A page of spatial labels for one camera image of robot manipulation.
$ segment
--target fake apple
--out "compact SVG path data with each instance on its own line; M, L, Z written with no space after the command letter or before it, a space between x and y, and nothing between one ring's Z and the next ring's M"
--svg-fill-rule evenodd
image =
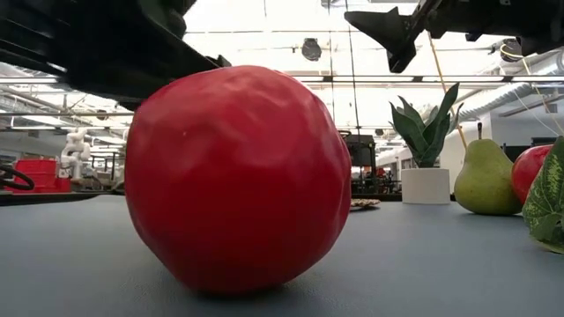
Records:
M263 67L176 80L135 113L125 186L145 244L194 291L283 284L329 252L351 159L323 102Z
M545 157L552 145L535 146L519 155L511 173L513 191L521 203L525 203L531 184L545 162Z

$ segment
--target green pear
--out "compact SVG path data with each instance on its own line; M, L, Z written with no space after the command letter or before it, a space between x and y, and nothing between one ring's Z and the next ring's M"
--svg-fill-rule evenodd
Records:
M489 139L468 144L462 171L456 178L456 201L479 215L508 216L521 212L511 187L513 162Z

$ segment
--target red container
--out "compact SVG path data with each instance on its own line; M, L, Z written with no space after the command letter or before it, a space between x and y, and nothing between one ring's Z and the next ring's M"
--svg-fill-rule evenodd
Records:
M32 193L69 193L71 180L60 179L57 175L56 161L51 159L22 159L16 163L15 169L27 175L35 183L33 190L10 189L14 194ZM16 183L26 184L20 178Z

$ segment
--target wooden stick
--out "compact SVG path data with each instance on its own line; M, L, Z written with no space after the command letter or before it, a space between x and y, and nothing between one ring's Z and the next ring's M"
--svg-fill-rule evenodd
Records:
M441 78L442 90L444 91L444 93L447 93L447 86L444 84L444 78L442 77L441 65L439 64L439 57L437 56L437 51L434 48L433 38L431 37L431 33L427 32L427 35L429 37L429 43L431 44L431 50L433 51L434 64L437 66L437 71L439 72L439 77ZM452 107L450 108L450 113L453 116L456 115L455 110ZM464 137L464 132L460 128L460 125L458 124L458 122L456 123L456 129L458 130L458 135L460 135L460 140L462 141L462 145L464 146L464 149L466 150L468 145L466 144L466 138Z

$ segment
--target green leaf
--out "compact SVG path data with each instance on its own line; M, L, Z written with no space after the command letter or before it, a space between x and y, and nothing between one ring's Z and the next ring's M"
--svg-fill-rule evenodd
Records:
M437 127L441 123L442 119L449 114L452 105L455 104L456 99L458 98L458 86L460 84L456 83L444 94L442 98L441 106L439 107L439 112L435 116L435 118L427 125L425 130L423 131L423 137L428 143L433 142L434 133L437 130Z
M531 230L531 235L539 241L550 241L560 219L561 216L558 214L548 214L540 217L538 225Z
M397 132L396 130L396 126L394 125L394 123L392 122L388 122L391 127ZM405 141L405 145L407 145L407 148L409 148L409 151L412 153L412 156L415 160L417 160L417 158L420 156L420 152L415 151L414 147L413 147L413 140L411 138L409 138L408 136L406 137L402 137Z
M449 132L450 126L450 114L447 115L446 118L442 119L437 129L437 132L434 134L433 142L429 145L427 150L421 155L421 163L423 165L430 165L430 166L420 166L420 167L433 167L434 162L437 160L437 157L441 154L442 147L444 146L444 138Z
M460 106L458 106L458 109L456 110L456 114L455 114L455 119L450 124L449 132L447 132L447 135L449 135L450 132L454 131L456 129L456 127L458 126L458 118L459 118L459 115L460 115L460 108L463 105L464 105L464 103L462 103L462 104L460 104Z
M547 245L564 247L564 137L559 136L545 157L523 206L531 236Z
M410 105L404 99L404 97L398 96L398 98L402 101L402 104L404 104L404 114L415 122L419 130L423 131L425 129L425 123L423 123L423 119L421 119L421 115L419 114L419 112L413 109L412 105Z
M418 152L423 153L428 144L423 138L421 131L417 128L415 122L405 114L400 114L393 104L391 104L391 117L394 122L396 132L406 141L411 141L412 148Z
M437 106L434 106L433 109L431 109L431 113L429 114L429 118L425 122L425 125L428 126L434 120L434 118L437 116L438 113L439 113L439 108Z

